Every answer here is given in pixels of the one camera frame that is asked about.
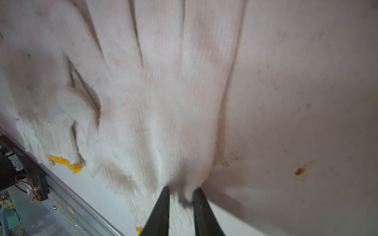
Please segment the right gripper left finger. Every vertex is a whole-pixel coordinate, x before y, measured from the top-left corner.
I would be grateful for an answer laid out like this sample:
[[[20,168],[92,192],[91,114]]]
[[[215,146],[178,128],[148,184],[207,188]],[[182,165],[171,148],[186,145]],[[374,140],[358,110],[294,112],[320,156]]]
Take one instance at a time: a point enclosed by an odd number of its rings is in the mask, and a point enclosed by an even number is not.
[[[168,236],[170,218],[170,189],[164,187],[140,236]]]

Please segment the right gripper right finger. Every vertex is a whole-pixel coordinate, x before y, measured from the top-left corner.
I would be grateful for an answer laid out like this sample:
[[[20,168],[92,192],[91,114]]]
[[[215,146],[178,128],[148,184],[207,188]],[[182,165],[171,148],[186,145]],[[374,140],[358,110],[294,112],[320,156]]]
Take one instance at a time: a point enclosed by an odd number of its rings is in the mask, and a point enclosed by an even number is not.
[[[193,210],[196,236],[225,236],[202,188],[193,193]]]

